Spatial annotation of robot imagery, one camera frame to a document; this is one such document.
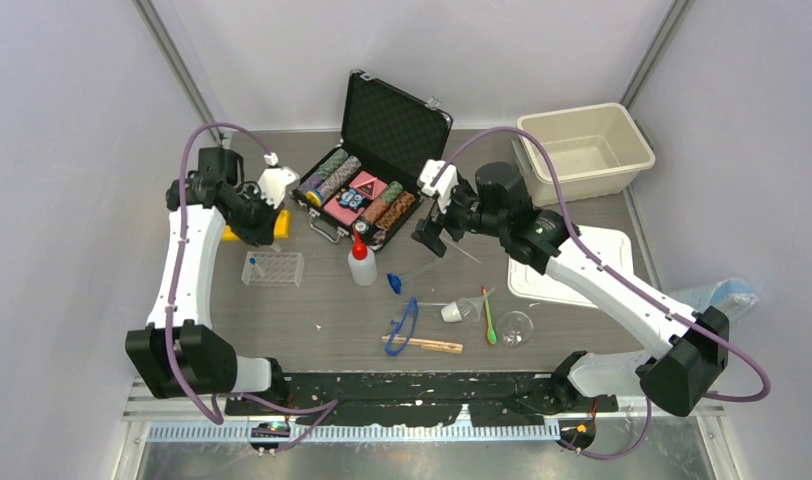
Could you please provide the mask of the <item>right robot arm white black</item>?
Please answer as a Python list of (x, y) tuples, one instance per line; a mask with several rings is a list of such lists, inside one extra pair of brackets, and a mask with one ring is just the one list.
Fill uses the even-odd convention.
[(592, 249), (577, 244), (578, 227), (556, 211), (534, 206), (517, 168), (488, 163), (475, 180), (471, 185), (454, 166), (427, 161), (417, 186), (435, 203), (418, 221), (413, 239), (442, 257), (442, 232), (454, 240), (466, 233), (495, 237), (512, 260), (581, 294), (643, 347), (570, 354), (552, 374), (556, 403), (573, 411), (601, 395), (646, 396), (672, 415), (689, 415), (728, 363), (727, 350), (694, 328), (727, 338), (728, 317), (714, 307), (698, 312), (633, 274), (593, 260)]

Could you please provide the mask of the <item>yellow test tube rack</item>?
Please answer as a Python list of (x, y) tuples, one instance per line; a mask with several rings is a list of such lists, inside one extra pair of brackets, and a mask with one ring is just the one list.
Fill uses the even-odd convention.
[[(275, 240), (288, 239), (290, 237), (291, 212), (283, 210), (280, 212), (274, 226), (273, 234)], [(239, 242), (240, 238), (227, 226), (221, 237), (222, 242)]]

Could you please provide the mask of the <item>blue safety glasses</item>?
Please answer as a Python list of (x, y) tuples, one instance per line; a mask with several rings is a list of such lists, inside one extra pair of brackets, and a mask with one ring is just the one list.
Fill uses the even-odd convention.
[(420, 313), (418, 300), (411, 297), (406, 304), (405, 310), (399, 320), (392, 322), (391, 331), (382, 337), (385, 341), (384, 352), (390, 357), (396, 357), (409, 345)]

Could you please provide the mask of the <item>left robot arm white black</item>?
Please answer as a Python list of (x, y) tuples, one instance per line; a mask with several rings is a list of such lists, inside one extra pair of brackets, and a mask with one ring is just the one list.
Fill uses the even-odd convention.
[(223, 147), (198, 152), (166, 192), (170, 238), (160, 290), (146, 325), (131, 330), (125, 351), (158, 399), (190, 393), (250, 393), (262, 412), (280, 412), (289, 398), (272, 358), (250, 358), (212, 328), (211, 290), (223, 234), (250, 246), (268, 246), (298, 175), (274, 154), (256, 180), (243, 176), (244, 159)]

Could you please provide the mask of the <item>beige plastic bin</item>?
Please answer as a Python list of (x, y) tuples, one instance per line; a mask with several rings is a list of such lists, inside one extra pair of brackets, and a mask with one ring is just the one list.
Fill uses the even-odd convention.
[(516, 126), (547, 152), (567, 202), (619, 193), (655, 164), (643, 131), (619, 103), (524, 115)]

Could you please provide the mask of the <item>clear glass petri dish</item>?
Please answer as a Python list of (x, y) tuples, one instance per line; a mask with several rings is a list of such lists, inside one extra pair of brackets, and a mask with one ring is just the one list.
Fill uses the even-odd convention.
[(524, 345), (534, 331), (532, 319), (522, 311), (510, 311), (500, 317), (495, 324), (498, 342), (508, 348)]

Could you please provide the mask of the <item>clear plastic well plate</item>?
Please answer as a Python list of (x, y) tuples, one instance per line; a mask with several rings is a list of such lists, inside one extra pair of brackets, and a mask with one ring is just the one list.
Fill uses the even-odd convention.
[[(255, 257), (265, 272), (260, 277), (249, 259)], [(249, 251), (243, 264), (241, 281), (247, 286), (296, 286), (302, 283), (305, 258), (299, 252)]]

